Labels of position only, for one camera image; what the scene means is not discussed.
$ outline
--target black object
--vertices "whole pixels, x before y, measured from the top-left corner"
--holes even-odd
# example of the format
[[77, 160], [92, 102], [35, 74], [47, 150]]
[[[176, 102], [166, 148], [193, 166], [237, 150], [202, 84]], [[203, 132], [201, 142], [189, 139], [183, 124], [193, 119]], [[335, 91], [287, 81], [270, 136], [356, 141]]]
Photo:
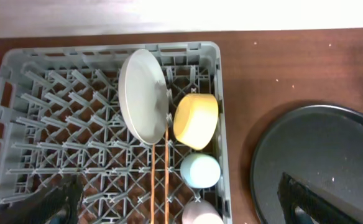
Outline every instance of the black object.
[[332, 105], [298, 108], [260, 139], [250, 188], [263, 223], [285, 223], [277, 187], [283, 172], [363, 210], [363, 114]]
[[58, 212], [64, 212], [61, 224], [78, 223], [78, 207], [83, 198], [83, 185], [76, 175], [64, 177], [27, 199], [0, 213], [0, 224], [44, 224]]
[[314, 185], [283, 173], [278, 198], [287, 224], [363, 224], [363, 211]]

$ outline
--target brown table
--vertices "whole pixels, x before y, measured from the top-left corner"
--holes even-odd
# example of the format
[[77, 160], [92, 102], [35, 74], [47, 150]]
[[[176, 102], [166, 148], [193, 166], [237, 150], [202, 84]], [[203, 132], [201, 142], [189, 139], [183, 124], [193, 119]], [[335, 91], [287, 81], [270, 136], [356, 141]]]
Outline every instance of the brown table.
[[335, 103], [363, 112], [363, 29], [0, 39], [19, 47], [211, 40], [221, 49], [234, 223], [258, 223], [250, 159], [265, 127], [291, 108]]

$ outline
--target yellow cup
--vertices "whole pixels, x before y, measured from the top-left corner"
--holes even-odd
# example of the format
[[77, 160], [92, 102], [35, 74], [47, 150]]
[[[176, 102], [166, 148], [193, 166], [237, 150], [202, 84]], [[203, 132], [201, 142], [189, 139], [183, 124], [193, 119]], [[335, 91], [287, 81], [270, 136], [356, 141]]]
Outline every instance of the yellow cup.
[[181, 143], [202, 150], [212, 139], [219, 108], [211, 94], [187, 94], [177, 106], [173, 132]]

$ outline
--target black round tray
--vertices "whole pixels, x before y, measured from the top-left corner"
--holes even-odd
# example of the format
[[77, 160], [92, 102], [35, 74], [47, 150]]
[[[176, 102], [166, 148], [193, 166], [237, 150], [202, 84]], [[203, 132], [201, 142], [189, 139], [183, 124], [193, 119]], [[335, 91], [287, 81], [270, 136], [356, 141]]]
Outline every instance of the black round tray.
[[277, 197], [282, 172], [363, 210], [363, 114], [311, 105], [270, 125], [250, 169], [250, 189], [262, 223], [285, 223]]

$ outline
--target wooden stick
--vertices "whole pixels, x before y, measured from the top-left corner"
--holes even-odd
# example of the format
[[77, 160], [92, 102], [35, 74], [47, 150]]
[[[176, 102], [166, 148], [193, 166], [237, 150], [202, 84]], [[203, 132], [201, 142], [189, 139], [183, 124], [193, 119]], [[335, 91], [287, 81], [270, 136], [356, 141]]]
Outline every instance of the wooden stick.
[[151, 150], [151, 224], [154, 224], [155, 219], [155, 144]]
[[169, 191], [169, 148], [168, 148], [168, 124], [165, 131], [165, 224], [169, 223], [169, 203], [168, 203], [168, 191]]

